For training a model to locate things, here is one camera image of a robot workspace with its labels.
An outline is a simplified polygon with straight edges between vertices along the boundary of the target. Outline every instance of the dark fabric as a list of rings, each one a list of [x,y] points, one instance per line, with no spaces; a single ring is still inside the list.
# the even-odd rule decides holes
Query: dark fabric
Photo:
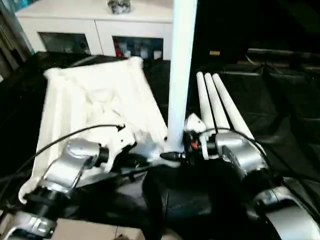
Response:
[[[53,67],[116,60],[107,56],[39,52],[0,83],[1,159],[5,162],[0,167],[0,178],[14,173],[36,150],[47,86],[43,72]],[[318,73],[270,66],[207,64],[191,71],[186,115],[194,112],[200,116],[197,71],[219,73],[256,139],[269,144],[297,174],[320,181]],[[145,62],[144,73],[167,123],[170,62]],[[272,167],[289,175],[284,164],[265,150]],[[25,180],[15,181],[5,195],[6,201],[17,203],[15,194]],[[318,183],[307,183],[320,193]],[[5,200],[0,208],[5,208]],[[155,239],[162,226],[173,228],[184,239],[233,239],[241,235],[249,239],[247,232],[255,239],[253,226],[244,214],[248,210],[243,206],[245,202],[246,195],[233,170],[215,162],[197,169],[159,167],[134,182],[105,181],[79,189],[63,216],[139,227],[150,239]]]

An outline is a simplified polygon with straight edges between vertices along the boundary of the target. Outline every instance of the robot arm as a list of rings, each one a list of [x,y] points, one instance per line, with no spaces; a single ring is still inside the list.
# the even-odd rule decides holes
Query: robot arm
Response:
[[[192,114],[185,125],[183,153],[167,152],[162,158],[194,166],[199,161],[231,163],[255,206],[256,215],[275,230],[280,240],[320,240],[318,224],[304,206],[271,173],[264,150],[247,137],[227,130],[205,130]]]
[[[74,189],[114,177],[116,173],[110,171],[116,156],[135,143],[128,128],[121,129],[107,147],[79,138],[69,140],[34,191],[25,196],[23,211],[14,215],[2,239],[51,238]]]

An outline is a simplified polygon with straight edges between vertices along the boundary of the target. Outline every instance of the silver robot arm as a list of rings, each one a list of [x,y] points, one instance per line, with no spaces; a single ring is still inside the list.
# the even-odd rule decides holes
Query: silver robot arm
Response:
[[[260,206],[260,213],[273,225],[279,239],[320,240],[320,229],[309,214],[310,209],[288,188],[273,181],[265,151],[250,141],[254,136],[219,75],[198,72],[196,77],[203,121],[191,114],[184,125],[185,152],[165,152],[160,156],[192,166],[199,159],[232,163],[253,204]],[[240,134],[231,131],[230,124]]]
[[[107,147],[85,139],[69,140],[35,190],[25,196],[27,203],[23,211],[13,216],[1,239],[51,238],[56,221],[73,191],[109,178],[116,156],[135,142],[133,133],[127,128],[121,129]]]

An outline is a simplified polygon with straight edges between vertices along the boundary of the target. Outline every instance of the black tablecloth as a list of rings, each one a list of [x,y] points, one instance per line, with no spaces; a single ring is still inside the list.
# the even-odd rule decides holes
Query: black tablecloth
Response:
[[[0,83],[0,135],[2,138],[0,178],[14,173],[36,150],[47,86],[43,72],[49,68],[68,68],[116,60],[119,59],[107,56],[39,52]],[[162,60],[145,62],[143,70],[167,123],[170,62]],[[320,181],[320,75],[318,73],[274,68],[267,65],[217,67],[213,63],[192,69],[187,115],[194,112],[200,116],[197,71],[219,73],[255,138],[268,143],[295,173]],[[275,170],[290,175],[287,168],[268,149],[266,152]],[[201,196],[194,194],[195,189],[202,191],[199,187],[194,189],[190,187],[193,190],[189,191],[184,187],[182,188],[184,193],[181,191],[179,194],[171,194],[173,198],[170,198],[170,190],[165,190],[167,186],[164,185],[166,185],[166,179],[168,180],[166,175],[173,174],[175,175],[173,178],[177,177],[175,171],[160,168],[152,173],[156,176],[153,181],[158,182],[159,188],[163,188],[167,194],[166,200],[170,200],[168,203],[162,196],[165,214],[178,218],[180,212],[185,211],[186,208],[191,215],[193,211],[206,212],[208,208],[205,203],[208,202],[208,197],[203,194]],[[25,180],[15,180],[15,184],[5,195],[7,201],[14,200],[13,196],[19,189],[17,186]],[[183,180],[181,185],[190,184],[187,182]],[[318,183],[312,181],[307,183],[320,193]],[[181,203],[183,199],[188,199],[185,206]],[[2,201],[0,206],[5,205],[6,202]]]

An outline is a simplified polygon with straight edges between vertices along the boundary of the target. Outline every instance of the white cabinet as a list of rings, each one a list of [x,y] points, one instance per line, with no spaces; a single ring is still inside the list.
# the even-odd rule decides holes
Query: white cabinet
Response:
[[[165,60],[171,58],[171,24],[99,20],[95,21],[95,23],[102,51],[106,56],[116,56],[117,41],[119,41],[119,39],[128,38],[128,41],[141,41],[141,44],[144,44],[143,41],[153,41],[155,42],[153,45],[156,45],[154,47],[157,48],[154,49],[154,51],[161,52],[163,59]]]
[[[131,56],[168,60],[172,2],[132,0],[132,11],[117,15],[106,0],[39,0],[16,16],[35,52],[125,56],[125,50]]]
[[[18,18],[33,50],[103,54],[94,20]]]

